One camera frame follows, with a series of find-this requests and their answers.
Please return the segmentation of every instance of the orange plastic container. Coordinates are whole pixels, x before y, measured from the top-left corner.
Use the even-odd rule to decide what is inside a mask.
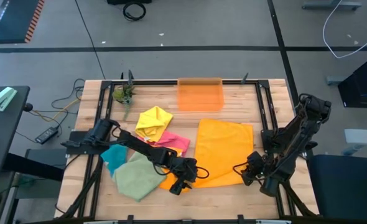
[[[179,78],[178,109],[182,111],[218,111],[224,104],[222,79]]]

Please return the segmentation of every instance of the yellow cable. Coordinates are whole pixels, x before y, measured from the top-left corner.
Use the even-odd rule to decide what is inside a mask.
[[[71,105],[73,105],[74,103],[76,103],[76,102],[78,102],[80,100],[80,98],[79,99],[75,99],[75,100],[73,100],[72,102],[70,102],[67,106],[65,106],[63,109],[61,109],[57,114],[55,114],[55,116],[52,118],[52,119],[47,119],[47,118],[45,118],[44,116],[42,116],[42,114],[40,114],[40,112],[38,112],[38,111],[36,111],[36,110],[33,110],[33,112],[35,112],[36,114],[38,114],[40,117],[41,117],[41,119],[43,119],[44,121],[46,121],[46,122],[51,122],[51,121],[53,121],[57,116],[59,116],[60,115],[60,113],[62,113],[62,112],[67,112],[67,108],[69,108]]]

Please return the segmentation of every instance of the cloth pile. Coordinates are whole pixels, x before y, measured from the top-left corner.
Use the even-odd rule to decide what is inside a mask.
[[[166,131],[172,114],[155,106],[139,115],[135,133],[138,139],[154,147],[168,147],[185,156],[190,140]],[[240,184],[241,177],[232,167],[243,162],[253,151],[253,126],[213,119],[202,119],[198,127],[195,156],[197,166],[206,169],[206,179],[197,178],[194,188],[219,187]],[[168,170],[156,167],[146,156],[135,152],[127,161],[127,147],[114,145],[101,156],[110,171],[119,193],[140,202],[155,188],[169,190],[177,178]],[[198,176],[206,176],[198,169]]]

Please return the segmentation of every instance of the red and black mat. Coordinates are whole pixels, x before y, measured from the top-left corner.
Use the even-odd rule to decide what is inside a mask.
[[[6,0],[0,14],[0,44],[29,43],[44,7],[44,0]]]

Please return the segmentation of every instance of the white cable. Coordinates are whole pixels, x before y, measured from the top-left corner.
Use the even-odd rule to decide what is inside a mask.
[[[323,26],[323,41],[325,42],[325,45],[328,47],[328,49],[331,51],[331,53],[334,55],[334,57],[335,57],[335,58],[338,58],[338,59],[340,59],[340,58],[345,58],[345,57],[347,57],[347,56],[351,56],[351,55],[353,55],[353,54],[357,53],[358,51],[362,50],[362,49],[363,49],[364,47],[366,47],[366,45],[367,45],[367,43],[365,43],[362,47],[360,47],[358,50],[356,50],[356,51],[354,51],[354,52],[352,52],[352,53],[349,53],[349,54],[346,54],[346,55],[342,55],[342,56],[337,56],[337,55],[334,53],[334,51],[332,50],[332,48],[330,48],[330,46],[327,44],[327,42],[326,42],[326,37],[325,37],[325,29],[326,29],[327,22],[328,22],[329,18],[332,16],[332,14],[335,12],[335,10],[338,8],[338,6],[341,4],[341,2],[342,2],[342,1],[343,1],[343,0],[341,0],[341,1],[337,4],[337,6],[333,9],[332,13],[330,13],[330,15],[328,15],[328,17],[327,17],[327,19],[326,19],[326,22],[325,22],[325,25]]]

